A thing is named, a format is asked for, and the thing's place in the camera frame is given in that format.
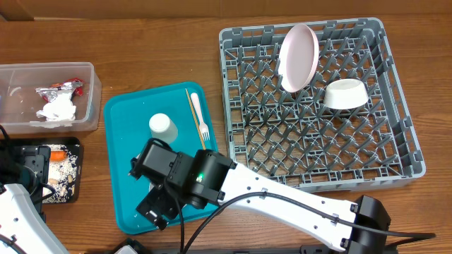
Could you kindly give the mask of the translucent plastic cup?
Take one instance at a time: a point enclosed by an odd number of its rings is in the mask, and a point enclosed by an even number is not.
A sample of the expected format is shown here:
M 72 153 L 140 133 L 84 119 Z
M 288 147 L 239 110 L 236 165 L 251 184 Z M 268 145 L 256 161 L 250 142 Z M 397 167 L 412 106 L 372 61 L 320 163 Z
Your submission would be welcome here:
M 150 132 L 153 138 L 160 139 L 167 144 L 173 143 L 178 136 L 178 129 L 168 115 L 157 113 L 149 120 Z

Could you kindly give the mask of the grey plastic dishwasher rack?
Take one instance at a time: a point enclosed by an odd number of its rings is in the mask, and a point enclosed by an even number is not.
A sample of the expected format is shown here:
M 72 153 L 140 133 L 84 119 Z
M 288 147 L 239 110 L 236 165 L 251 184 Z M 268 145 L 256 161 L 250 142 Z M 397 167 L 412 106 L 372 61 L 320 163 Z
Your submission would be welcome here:
M 383 23 L 311 22 L 319 62 L 311 82 L 281 86 L 279 52 L 290 25 L 225 28 L 219 34 L 228 155 L 256 173 L 306 192 L 396 188 L 426 165 Z M 361 80 L 369 99 L 330 109 L 326 87 Z

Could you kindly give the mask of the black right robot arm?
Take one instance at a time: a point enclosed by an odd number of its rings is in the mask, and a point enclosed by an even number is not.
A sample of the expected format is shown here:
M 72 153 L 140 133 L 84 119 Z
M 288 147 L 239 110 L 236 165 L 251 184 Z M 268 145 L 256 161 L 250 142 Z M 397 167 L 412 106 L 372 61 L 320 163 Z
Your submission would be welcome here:
M 175 152 L 151 138 L 131 159 L 130 175 L 144 176 L 153 188 L 136 210 L 163 230 L 186 205 L 212 204 L 218 216 L 226 208 L 248 210 L 313 236 L 339 253 L 383 253 L 391 219 L 376 199 L 354 202 L 324 198 L 267 179 L 214 150 L 194 156 Z

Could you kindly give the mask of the white plastic fork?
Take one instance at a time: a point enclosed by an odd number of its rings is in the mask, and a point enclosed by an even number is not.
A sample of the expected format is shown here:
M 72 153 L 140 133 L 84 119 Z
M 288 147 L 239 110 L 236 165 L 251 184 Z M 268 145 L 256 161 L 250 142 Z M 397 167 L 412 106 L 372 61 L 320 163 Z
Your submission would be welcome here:
M 201 103 L 198 97 L 198 94 L 193 92 L 190 94 L 190 98 L 191 98 L 191 102 L 194 106 L 196 115 L 198 117 L 198 121 L 199 121 L 199 131 L 201 132 L 201 135 L 203 137 L 204 141 L 210 140 L 210 133 L 209 133 L 209 129 L 207 124 L 205 123 L 204 119 L 203 119 L 203 113 L 201 110 Z

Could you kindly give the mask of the rice and peanut scraps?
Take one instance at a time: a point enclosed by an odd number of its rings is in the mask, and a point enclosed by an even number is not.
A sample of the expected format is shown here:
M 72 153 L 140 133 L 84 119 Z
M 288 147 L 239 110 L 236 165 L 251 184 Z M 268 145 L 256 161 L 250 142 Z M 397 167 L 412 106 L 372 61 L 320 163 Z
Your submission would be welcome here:
M 51 151 L 67 152 L 67 158 L 61 162 L 49 161 L 49 175 L 47 185 L 55 192 L 51 197 L 43 200 L 47 204 L 75 202 L 78 197 L 79 155 L 80 145 L 47 144 Z

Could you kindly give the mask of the wooden chopstick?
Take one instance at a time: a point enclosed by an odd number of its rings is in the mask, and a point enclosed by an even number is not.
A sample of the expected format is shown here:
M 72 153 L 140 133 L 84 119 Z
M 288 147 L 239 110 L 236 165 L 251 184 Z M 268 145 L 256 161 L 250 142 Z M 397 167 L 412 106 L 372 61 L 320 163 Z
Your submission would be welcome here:
M 195 112 L 195 110 L 194 110 L 194 106 L 193 106 L 193 104 L 192 104 L 192 101 L 191 101 L 191 98 L 190 98 L 190 94 L 189 94 L 189 91 L 187 90 L 187 88 L 185 88 L 185 92 L 186 92 L 186 97 L 187 97 L 187 99 L 188 99 L 189 106 L 190 106 L 190 109 L 191 109 L 191 114 L 192 114 L 192 116 L 193 116 L 194 123 L 195 123 L 195 125 L 196 125 L 196 130 L 197 130 L 197 132 L 198 132 L 198 136 L 199 136 L 199 139 L 200 139 L 200 141 L 201 141 L 202 149 L 205 150 L 205 149 L 206 149 L 206 145 L 205 145 L 204 139 L 203 139 L 203 137 L 202 137 L 201 131 L 200 131 L 200 129 L 199 129 L 199 124 L 198 124 L 198 119 L 197 119 L 197 116 L 196 116 L 196 112 Z

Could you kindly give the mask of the foil wrapper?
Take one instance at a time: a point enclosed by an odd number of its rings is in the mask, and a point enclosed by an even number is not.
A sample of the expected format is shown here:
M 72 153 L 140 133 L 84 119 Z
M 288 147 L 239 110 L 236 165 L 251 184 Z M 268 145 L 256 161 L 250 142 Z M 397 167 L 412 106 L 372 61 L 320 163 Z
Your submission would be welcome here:
M 69 99 L 72 99 L 74 95 L 83 95 L 84 83 L 81 79 L 72 78 L 64 83 L 36 88 L 35 91 L 45 102 L 53 102 L 59 95 L 69 95 Z

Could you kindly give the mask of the white bowl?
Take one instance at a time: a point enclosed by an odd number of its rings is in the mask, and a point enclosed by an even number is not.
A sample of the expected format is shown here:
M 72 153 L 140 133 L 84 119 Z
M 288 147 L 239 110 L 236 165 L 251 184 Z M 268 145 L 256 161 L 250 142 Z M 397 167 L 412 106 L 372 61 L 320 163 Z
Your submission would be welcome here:
M 330 109 L 354 109 L 367 103 L 369 96 L 361 80 L 341 79 L 326 87 L 324 104 Z

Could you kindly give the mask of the orange carrot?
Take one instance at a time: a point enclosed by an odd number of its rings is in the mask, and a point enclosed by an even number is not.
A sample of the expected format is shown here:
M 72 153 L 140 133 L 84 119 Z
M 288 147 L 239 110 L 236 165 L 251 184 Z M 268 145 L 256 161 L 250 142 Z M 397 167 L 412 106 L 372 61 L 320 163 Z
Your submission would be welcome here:
M 51 162 L 61 162 L 61 161 L 64 161 L 66 158 L 67 158 L 67 152 L 65 152 L 65 151 L 61 151 L 61 150 L 51 151 L 51 155 L 50 155 Z

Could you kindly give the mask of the red sauce packet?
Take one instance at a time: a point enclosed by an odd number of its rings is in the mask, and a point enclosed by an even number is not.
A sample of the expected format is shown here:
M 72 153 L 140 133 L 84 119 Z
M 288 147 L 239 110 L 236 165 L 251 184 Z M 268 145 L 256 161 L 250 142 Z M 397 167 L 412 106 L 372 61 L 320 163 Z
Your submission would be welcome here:
M 73 94 L 83 96 L 84 83 L 85 82 L 79 78 L 72 78 L 63 83 L 55 83 L 50 87 L 56 88 L 57 90 L 71 90 Z

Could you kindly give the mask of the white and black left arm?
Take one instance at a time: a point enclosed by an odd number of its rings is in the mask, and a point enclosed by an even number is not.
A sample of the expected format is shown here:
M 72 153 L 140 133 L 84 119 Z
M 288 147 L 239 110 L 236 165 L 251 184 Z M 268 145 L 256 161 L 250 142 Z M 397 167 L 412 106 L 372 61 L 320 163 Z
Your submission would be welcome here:
M 1 252 L 67 253 L 42 212 L 42 202 L 56 193 L 47 183 L 50 148 L 16 142 L 5 128 L 1 134 Z

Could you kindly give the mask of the white napkin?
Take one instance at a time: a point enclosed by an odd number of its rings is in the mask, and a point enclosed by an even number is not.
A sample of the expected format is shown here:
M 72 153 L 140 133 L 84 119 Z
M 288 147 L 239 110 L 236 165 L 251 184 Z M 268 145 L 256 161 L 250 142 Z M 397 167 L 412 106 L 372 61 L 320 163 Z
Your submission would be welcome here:
M 38 118 L 46 118 L 46 121 L 73 121 L 75 119 L 76 106 L 71 101 L 72 94 L 60 93 L 54 100 L 46 103 L 41 110 L 36 112 Z

